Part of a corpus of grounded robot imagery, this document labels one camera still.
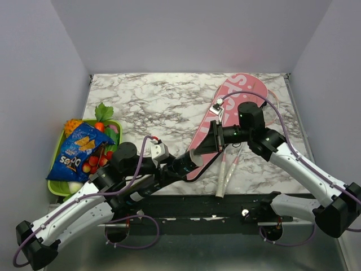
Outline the black shuttlecock tube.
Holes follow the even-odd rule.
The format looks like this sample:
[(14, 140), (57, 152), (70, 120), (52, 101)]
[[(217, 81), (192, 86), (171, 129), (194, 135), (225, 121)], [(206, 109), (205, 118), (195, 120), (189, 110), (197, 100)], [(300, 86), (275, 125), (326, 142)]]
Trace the black shuttlecock tube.
[(202, 156), (196, 155), (195, 150), (191, 149), (175, 158), (171, 163), (165, 164), (159, 173), (137, 182), (120, 198), (125, 204), (133, 205), (174, 182), (185, 181), (189, 173), (202, 167), (203, 164)]

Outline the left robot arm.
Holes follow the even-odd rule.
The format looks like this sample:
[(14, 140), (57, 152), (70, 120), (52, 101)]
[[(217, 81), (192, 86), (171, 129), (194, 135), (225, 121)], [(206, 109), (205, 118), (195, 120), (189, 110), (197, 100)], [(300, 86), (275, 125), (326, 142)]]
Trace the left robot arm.
[(143, 153), (133, 143), (121, 143), (111, 161), (67, 201), (46, 216), (16, 227), (18, 252), (33, 270), (49, 265), (77, 234), (104, 222), (121, 222), (133, 204), (188, 174), (182, 158), (169, 154), (161, 141), (151, 145), (150, 157)]

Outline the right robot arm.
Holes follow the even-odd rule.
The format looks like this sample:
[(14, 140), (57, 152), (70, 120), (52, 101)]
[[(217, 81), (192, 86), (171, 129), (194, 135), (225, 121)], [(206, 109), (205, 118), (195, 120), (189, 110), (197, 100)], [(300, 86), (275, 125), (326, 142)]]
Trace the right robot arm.
[(298, 181), (314, 199), (276, 194), (260, 206), (266, 221), (290, 216), (314, 222), (330, 237), (338, 238), (349, 231), (360, 216), (360, 186), (332, 177), (301, 155), (285, 134), (265, 126), (263, 111), (254, 102), (237, 107), (239, 124), (223, 127), (212, 121), (209, 132), (196, 147), (195, 154), (220, 152), (233, 143), (247, 143), (250, 150)]

